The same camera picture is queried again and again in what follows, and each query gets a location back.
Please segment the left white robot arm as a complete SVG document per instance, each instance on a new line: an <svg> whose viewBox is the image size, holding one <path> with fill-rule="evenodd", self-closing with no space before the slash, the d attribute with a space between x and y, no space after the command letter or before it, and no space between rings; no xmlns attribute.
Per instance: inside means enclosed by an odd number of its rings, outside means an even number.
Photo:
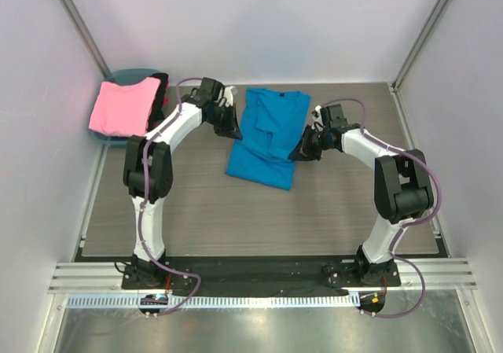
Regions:
<svg viewBox="0 0 503 353"><path fill-rule="evenodd" d="M152 131L129 138L123 184L134 205L136 241L130 262L123 270L123 289L148 289L164 285L172 274L165 263L163 205L174 181L172 156L179 144L203 123L219 137L242 139L237 122L235 86L204 77L200 85L182 96L175 87L174 111Z"/></svg>

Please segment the blue t shirt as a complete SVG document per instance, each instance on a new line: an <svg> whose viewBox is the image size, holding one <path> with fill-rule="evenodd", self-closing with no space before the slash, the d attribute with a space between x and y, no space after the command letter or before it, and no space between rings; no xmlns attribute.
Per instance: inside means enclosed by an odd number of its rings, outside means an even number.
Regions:
<svg viewBox="0 0 503 353"><path fill-rule="evenodd" d="M310 95L301 91L249 88L226 174L289 191L296 164L288 156L302 136Z"/></svg>

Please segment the aluminium frame rail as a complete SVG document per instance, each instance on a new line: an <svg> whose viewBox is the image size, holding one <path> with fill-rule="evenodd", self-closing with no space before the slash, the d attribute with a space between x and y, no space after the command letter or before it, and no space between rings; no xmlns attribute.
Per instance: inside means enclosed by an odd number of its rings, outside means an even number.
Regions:
<svg viewBox="0 0 503 353"><path fill-rule="evenodd" d="M398 274L404 289L419 289L416 269L424 277L427 289L476 289L472 269L462 258L411 259L398 263ZM48 292L92 293L118 291L122 275L112 263L58 263L50 280Z"/></svg>

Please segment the teal plastic basin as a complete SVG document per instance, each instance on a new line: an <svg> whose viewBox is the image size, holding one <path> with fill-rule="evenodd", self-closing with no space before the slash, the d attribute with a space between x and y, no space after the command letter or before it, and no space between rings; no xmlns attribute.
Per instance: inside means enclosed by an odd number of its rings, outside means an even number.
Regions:
<svg viewBox="0 0 503 353"><path fill-rule="evenodd" d="M125 145L164 120L169 75L150 68L123 69L101 83L88 128L101 144Z"/></svg>

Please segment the pink folded t shirt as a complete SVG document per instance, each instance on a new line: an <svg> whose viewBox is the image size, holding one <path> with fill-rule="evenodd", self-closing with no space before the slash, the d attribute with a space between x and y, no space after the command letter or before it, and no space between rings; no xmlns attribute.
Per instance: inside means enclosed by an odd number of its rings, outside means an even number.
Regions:
<svg viewBox="0 0 503 353"><path fill-rule="evenodd" d="M144 135L159 84L158 79L151 77L127 86L102 82L89 129L113 137Z"/></svg>

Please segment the black and red folded clothes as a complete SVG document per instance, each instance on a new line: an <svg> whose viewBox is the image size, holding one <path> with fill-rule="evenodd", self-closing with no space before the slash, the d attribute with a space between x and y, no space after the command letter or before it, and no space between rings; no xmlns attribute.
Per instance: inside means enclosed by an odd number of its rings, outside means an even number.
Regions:
<svg viewBox="0 0 503 353"><path fill-rule="evenodd" d="M169 75L167 73L157 72L152 74L151 78L158 79L160 84L152 102L152 110L148 119L147 131L153 130L164 120L163 107L167 103L166 92L169 84Z"/></svg>

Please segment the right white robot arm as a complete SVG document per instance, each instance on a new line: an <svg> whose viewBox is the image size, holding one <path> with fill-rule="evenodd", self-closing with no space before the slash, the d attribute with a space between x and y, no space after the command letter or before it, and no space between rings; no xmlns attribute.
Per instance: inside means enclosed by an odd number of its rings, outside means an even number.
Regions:
<svg viewBox="0 0 503 353"><path fill-rule="evenodd" d="M358 247L351 270L363 285L377 285L393 272L395 250L409 227L426 221L424 213L437 210L434 176L418 149L404 150L372 135L362 123L349 123L342 101L316 106L313 122L288 158L320 160L336 149L360 160L373 171L373 200L377 218L366 241Z"/></svg>

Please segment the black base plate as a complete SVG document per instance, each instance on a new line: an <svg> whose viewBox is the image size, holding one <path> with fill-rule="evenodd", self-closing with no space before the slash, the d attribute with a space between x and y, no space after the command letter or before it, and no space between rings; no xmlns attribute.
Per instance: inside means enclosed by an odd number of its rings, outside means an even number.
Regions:
<svg viewBox="0 0 503 353"><path fill-rule="evenodd" d="M159 289L175 296L342 296L349 288L396 288L396 263L371 265L356 256L171 256L169 271L136 257L119 261L122 289Z"/></svg>

